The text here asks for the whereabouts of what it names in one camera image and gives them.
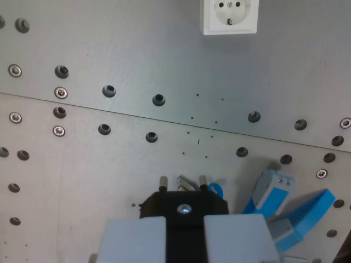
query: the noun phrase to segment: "blue plastic part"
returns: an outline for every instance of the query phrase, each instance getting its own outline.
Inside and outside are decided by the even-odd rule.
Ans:
[[[290,220],[294,233],[276,243],[277,248],[287,251],[300,242],[303,237],[319,222],[329,207],[335,201],[335,196],[328,190],[313,197],[284,218]]]
[[[261,209],[256,209],[253,200],[250,199],[243,214],[263,214],[264,218],[268,219],[278,210],[279,206],[282,204],[288,194],[289,192],[274,187],[263,203]]]
[[[216,184],[215,182],[213,182],[212,184],[210,184],[208,186],[208,189],[212,190],[212,188],[214,189],[214,192],[221,198],[224,198],[224,193],[223,190],[221,188],[221,186],[219,184]]]

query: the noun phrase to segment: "hole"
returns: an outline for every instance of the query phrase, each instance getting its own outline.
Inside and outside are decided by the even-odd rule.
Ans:
[[[145,136],[146,140],[150,143],[156,142],[158,139],[158,136],[154,132],[147,133]]]
[[[59,78],[67,78],[70,73],[67,67],[59,65],[55,68],[55,74]]]
[[[336,236],[336,234],[338,234],[338,232],[336,230],[329,230],[327,232],[327,237],[334,237],[334,236]]]
[[[106,85],[103,87],[103,95],[111,98],[116,95],[116,89],[111,85]]]
[[[56,118],[63,119],[64,117],[66,117],[66,115],[67,115],[67,112],[64,108],[62,107],[54,108],[54,116]]]
[[[9,151],[5,147],[0,147],[0,157],[8,157]]]
[[[14,226],[19,226],[21,224],[21,220],[18,218],[10,218],[10,223]]]
[[[245,157],[248,155],[248,149],[245,147],[240,147],[236,150],[236,155],[238,157]]]
[[[343,207],[344,204],[345,204],[344,200],[339,199],[339,200],[336,200],[336,201],[334,202],[333,206],[334,206],[335,208],[340,208],[340,207]]]
[[[17,152],[17,157],[22,161],[26,161],[29,159],[29,153],[27,153],[24,150],[21,150]]]
[[[258,111],[252,111],[247,117],[249,122],[255,123],[261,119],[261,114]]]
[[[18,193],[20,191],[20,187],[17,184],[9,184],[9,190],[12,193]]]
[[[297,130],[304,130],[306,127],[307,127],[307,121],[305,121],[304,119],[299,119],[295,123],[295,129]]]
[[[344,137],[343,136],[335,136],[333,140],[331,141],[331,144],[333,146],[340,146],[344,143]]]
[[[292,157],[291,155],[283,155],[281,158],[280,158],[280,163],[282,164],[289,164],[292,162]]]
[[[326,155],[324,155],[324,158],[323,158],[323,161],[325,163],[331,163],[331,162],[334,162],[335,161],[335,154],[330,152],[330,153],[327,153]]]
[[[111,132],[111,128],[107,124],[101,124],[98,128],[98,131],[102,135],[109,135]]]
[[[155,106],[158,106],[158,107],[160,107],[160,106],[162,106],[163,104],[165,104],[165,102],[166,102],[166,99],[165,99],[165,97],[164,97],[163,95],[161,95],[161,94],[155,95],[155,96],[153,97],[153,99],[152,99],[152,103],[154,103],[154,105],[155,105]]]

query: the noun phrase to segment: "white plastic block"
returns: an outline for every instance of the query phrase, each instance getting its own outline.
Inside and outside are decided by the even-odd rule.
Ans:
[[[204,35],[257,32],[259,0],[200,0],[200,31]]]

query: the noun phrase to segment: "metal pin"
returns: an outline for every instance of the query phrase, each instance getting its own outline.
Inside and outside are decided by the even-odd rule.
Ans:
[[[158,188],[158,190],[160,192],[167,192],[167,187],[168,187],[168,178],[166,176],[161,176],[160,187]]]

